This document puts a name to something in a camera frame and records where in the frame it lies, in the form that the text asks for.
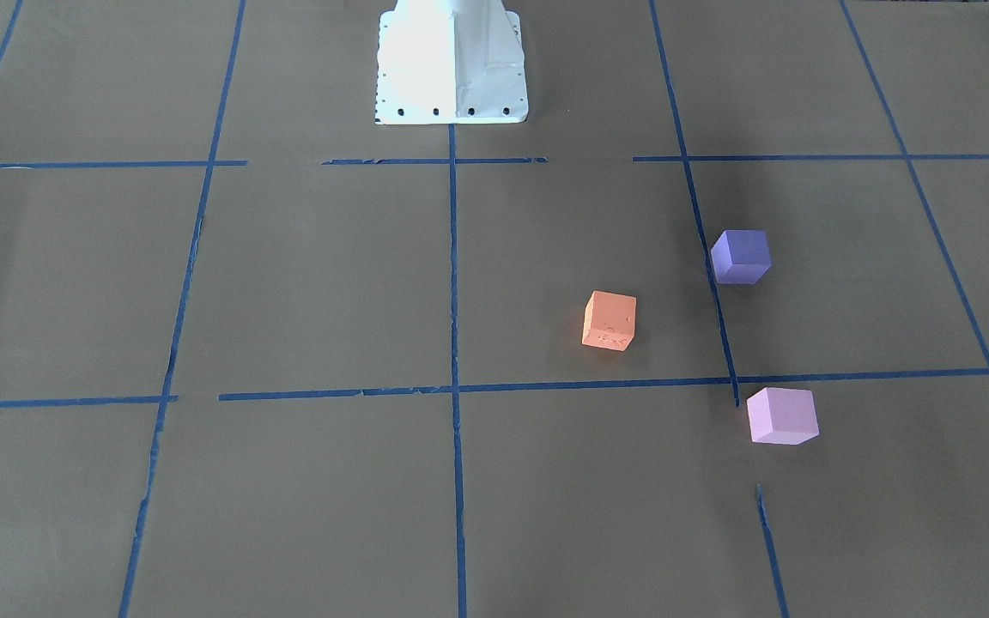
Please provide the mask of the dark purple foam cube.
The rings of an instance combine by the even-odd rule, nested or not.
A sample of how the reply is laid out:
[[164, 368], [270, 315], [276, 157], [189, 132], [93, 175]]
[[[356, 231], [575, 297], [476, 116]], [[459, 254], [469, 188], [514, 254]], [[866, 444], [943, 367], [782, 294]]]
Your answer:
[[759, 228], [723, 231], [709, 255], [718, 284], [757, 284], [773, 267], [767, 234]]

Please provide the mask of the light pink foam cube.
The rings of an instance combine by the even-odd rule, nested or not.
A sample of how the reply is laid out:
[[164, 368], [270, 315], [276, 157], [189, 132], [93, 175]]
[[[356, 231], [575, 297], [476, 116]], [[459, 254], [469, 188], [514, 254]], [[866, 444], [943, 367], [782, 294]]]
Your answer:
[[821, 433], [809, 390], [762, 388], [746, 400], [745, 409], [750, 438], [758, 445], [801, 445]]

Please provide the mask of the orange foam cube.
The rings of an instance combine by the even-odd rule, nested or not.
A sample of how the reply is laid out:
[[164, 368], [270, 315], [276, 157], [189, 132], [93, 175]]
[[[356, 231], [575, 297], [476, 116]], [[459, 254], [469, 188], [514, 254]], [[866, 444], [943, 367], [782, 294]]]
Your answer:
[[581, 343], [623, 352], [634, 339], [637, 299], [593, 290], [585, 308]]

